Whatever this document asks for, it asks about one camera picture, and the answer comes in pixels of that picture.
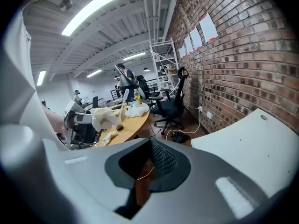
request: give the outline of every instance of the electrical outlet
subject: electrical outlet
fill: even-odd
[[[209,118],[209,119],[212,119],[212,117],[213,117],[213,115],[212,115],[212,113],[210,113],[209,111],[207,112],[207,117]]]

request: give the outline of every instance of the white wall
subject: white wall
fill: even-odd
[[[36,87],[37,95],[47,103],[47,107],[56,114],[63,115],[63,111],[72,99],[69,81],[55,81]]]
[[[150,69],[148,72],[144,72],[144,67]],[[156,78],[154,68],[149,64],[144,66],[136,66],[131,68],[136,75],[143,75],[145,80],[151,80]],[[115,85],[118,82],[114,79],[114,76],[107,77],[107,74],[99,74],[90,78],[73,79],[68,75],[57,75],[53,81],[49,84],[42,84],[36,88],[40,101],[43,99],[47,102],[47,106],[55,113],[63,115],[63,111],[68,105],[69,101],[73,97],[75,90],[80,91],[80,97],[85,101],[85,97],[88,97],[90,101],[95,96],[104,98],[106,101],[113,100],[110,93],[115,89]]]

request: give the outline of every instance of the black cable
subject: black cable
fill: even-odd
[[[150,123],[149,123],[149,126],[150,126],[152,132],[155,133],[154,130],[153,130],[153,128],[151,127]],[[155,135],[152,135],[152,136],[150,136],[149,138],[156,136],[161,130],[162,130],[162,129],[160,129]]]

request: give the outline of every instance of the oval table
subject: oval table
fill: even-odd
[[[114,145],[123,143],[125,141],[133,139],[138,130],[145,124],[150,114],[150,110],[148,110],[146,113],[144,113],[141,117],[133,117],[130,118],[128,116],[125,116],[124,120],[122,121],[123,129],[118,131],[118,135],[115,136],[108,144],[108,145]],[[112,126],[111,129],[107,129],[104,132],[102,132],[100,141],[102,141],[103,138],[107,136],[108,133],[116,131],[115,125]]]

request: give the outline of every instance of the metal shelving rack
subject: metal shelving rack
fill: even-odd
[[[153,59],[154,69],[157,76],[158,89],[170,89],[170,96],[177,94],[178,82],[175,85],[175,79],[178,80],[177,72],[175,74],[169,74],[168,70],[171,67],[175,67],[178,71],[178,59],[175,51],[175,47],[172,38],[169,41],[150,43],[150,52]],[[160,67],[163,67],[165,74],[159,74]]]

